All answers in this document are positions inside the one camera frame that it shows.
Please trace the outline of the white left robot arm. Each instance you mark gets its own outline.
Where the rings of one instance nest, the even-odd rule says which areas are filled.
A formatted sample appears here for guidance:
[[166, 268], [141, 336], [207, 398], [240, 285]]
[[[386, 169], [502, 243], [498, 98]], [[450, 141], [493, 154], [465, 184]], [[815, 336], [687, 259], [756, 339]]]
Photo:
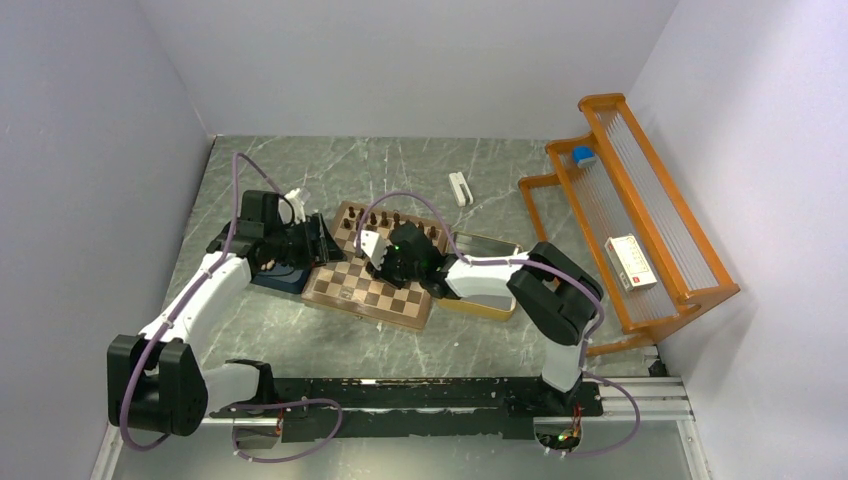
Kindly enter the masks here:
[[261, 273], [275, 267], [310, 272], [345, 254], [309, 194], [247, 190], [240, 210], [208, 244], [198, 270], [172, 303], [136, 335], [107, 349], [111, 425], [188, 436], [211, 413], [239, 404], [261, 416], [279, 399], [269, 364], [229, 360], [204, 370], [195, 350], [208, 342], [225, 307]]

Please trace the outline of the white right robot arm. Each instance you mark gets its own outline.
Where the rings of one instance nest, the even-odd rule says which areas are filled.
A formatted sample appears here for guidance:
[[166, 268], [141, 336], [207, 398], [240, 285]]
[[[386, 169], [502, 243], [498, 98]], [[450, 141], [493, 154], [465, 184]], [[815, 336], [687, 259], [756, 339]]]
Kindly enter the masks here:
[[443, 253], [428, 236], [404, 223], [383, 238], [358, 233], [356, 248], [373, 278], [403, 289], [416, 283], [436, 299], [512, 299], [545, 337], [542, 406], [562, 414], [578, 399], [577, 387], [592, 327], [601, 321], [604, 293], [584, 269], [557, 247], [539, 242], [511, 256], [479, 257]]

